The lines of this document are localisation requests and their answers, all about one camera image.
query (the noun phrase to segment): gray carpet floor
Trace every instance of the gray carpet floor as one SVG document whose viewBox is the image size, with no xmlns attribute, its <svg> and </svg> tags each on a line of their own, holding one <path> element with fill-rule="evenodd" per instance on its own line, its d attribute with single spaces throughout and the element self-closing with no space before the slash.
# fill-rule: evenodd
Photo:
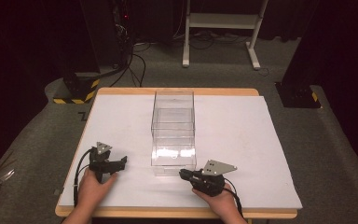
<svg viewBox="0 0 358 224">
<path fill-rule="evenodd" d="M 188 68 L 182 67 L 181 47 L 145 44 L 136 46 L 135 53 L 145 59 L 144 87 L 255 88 L 265 97 L 304 206 L 296 218 L 270 223 L 358 223 L 358 158 L 323 89 L 311 86 L 323 108 L 298 109 L 284 108 L 274 86 L 282 80 L 298 41 L 257 40 L 255 50 L 262 66 L 259 71 L 251 66 L 243 42 L 192 48 Z M 191 44 L 198 48 L 206 45 L 194 40 Z M 142 61 L 134 57 L 131 69 L 139 77 L 143 72 Z M 110 86 L 118 77 L 119 74 L 103 77 L 98 88 Z M 16 173 L 0 191 L 0 223 L 62 221 L 54 209 L 86 124 L 79 113 L 88 115 L 92 102 L 54 104 L 52 97 L 61 82 L 59 79 L 46 86 L 49 103 L 22 130 L 1 160 L 13 162 L 0 174 L 12 168 Z M 115 86 L 133 87 L 130 71 Z M 254 220 L 257 224 L 265 222 Z"/>
</svg>

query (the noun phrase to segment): finger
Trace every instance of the finger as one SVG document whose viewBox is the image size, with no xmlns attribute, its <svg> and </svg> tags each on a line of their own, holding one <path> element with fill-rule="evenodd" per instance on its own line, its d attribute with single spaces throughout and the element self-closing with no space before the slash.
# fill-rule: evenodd
<svg viewBox="0 0 358 224">
<path fill-rule="evenodd" d="M 207 194 L 205 194 L 197 189 L 192 189 L 192 190 L 195 194 L 197 194 L 199 197 L 201 197 L 201 199 L 206 199 L 209 197 Z"/>
<path fill-rule="evenodd" d="M 226 184 L 225 184 L 225 189 L 231 190 L 231 186 L 230 186 L 228 183 L 226 183 Z"/>
<path fill-rule="evenodd" d="M 85 175 L 88 175 L 89 174 L 89 167 L 87 167 L 85 170 L 84 170 L 84 174 L 83 174 L 83 176 L 85 176 Z"/>
<path fill-rule="evenodd" d="M 83 184 L 85 178 L 86 178 L 86 171 L 84 172 L 83 176 L 80 179 L 79 187 Z"/>
<path fill-rule="evenodd" d="M 96 177 L 96 174 L 95 172 L 93 172 L 91 169 L 87 168 L 86 169 L 86 173 L 84 175 L 90 175 L 90 176 L 95 176 Z"/>
<path fill-rule="evenodd" d="M 113 173 L 112 175 L 110 175 L 109 179 L 106 180 L 104 185 L 107 188 L 112 187 L 113 183 L 115 183 L 115 181 L 117 180 L 117 177 L 118 177 L 118 173 Z"/>
</svg>

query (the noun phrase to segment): wrist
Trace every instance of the wrist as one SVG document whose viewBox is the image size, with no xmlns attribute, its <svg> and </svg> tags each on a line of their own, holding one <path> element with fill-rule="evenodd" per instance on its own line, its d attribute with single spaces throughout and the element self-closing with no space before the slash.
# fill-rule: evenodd
<svg viewBox="0 0 358 224">
<path fill-rule="evenodd" d="M 225 224 L 243 224 L 245 219 L 239 212 L 228 213 L 220 217 Z"/>
<path fill-rule="evenodd" d="M 94 212 L 95 207 L 96 207 L 95 205 L 90 203 L 79 203 L 75 208 L 75 210 L 78 210 L 83 214 L 87 214 L 91 216 L 91 214 Z"/>
</svg>

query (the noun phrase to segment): table edge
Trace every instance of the table edge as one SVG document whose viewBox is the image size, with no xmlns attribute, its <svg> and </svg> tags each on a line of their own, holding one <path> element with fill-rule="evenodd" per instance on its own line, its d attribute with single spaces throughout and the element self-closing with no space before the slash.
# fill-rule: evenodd
<svg viewBox="0 0 358 224">
<path fill-rule="evenodd" d="M 155 94 L 156 91 L 193 91 L 195 95 L 242 95 L 259 96 L 251 88 L 100 88 L 97 95 L 106 94 Z"/>
<path fill-rule="evenodd" d="M 57 205 L 55 213 L 59 217 L 67 217 L 73 206 Z M 291 219 L 297 216 L 295 208 L 246 208 L 242 209 L 245 218 Z M 210 208 L 183 207 L 99 207 L 93 217 L 128 217 L 128 218 L 218 218 Z"/>
</svg>

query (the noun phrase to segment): yellow and black tape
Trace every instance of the yellow and black tape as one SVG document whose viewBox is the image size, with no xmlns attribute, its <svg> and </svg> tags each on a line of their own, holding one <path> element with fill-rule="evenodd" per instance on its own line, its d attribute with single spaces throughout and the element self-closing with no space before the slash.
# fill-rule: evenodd
<svg viewBox="0 0 358 224">
<path fill-rule="evenodd" d="M 89 90 L 86 90 L 84 92 L 84 97 L 54 97 L 53 101 L 55 104 L 59 104 L 59 105 L 65 105 L 65 104 L 77 104 L 77 105 L 82 105 L 82 104 L 87 104 L 90 102 L 90 100 L 92 99 L 92 97 L 94 96 L 98 83 L 100 82 L 100 79 L 96 79 L 94 80 L 91 85 Z"/>
<path fill-rule="evenodd" d="M 313 101 L 315 101 L 315 102 L 318 101 L 318 96 L 316 95 L 315 92 L 312 92 L 312 99 L 313 99 Z"/>
</svg>

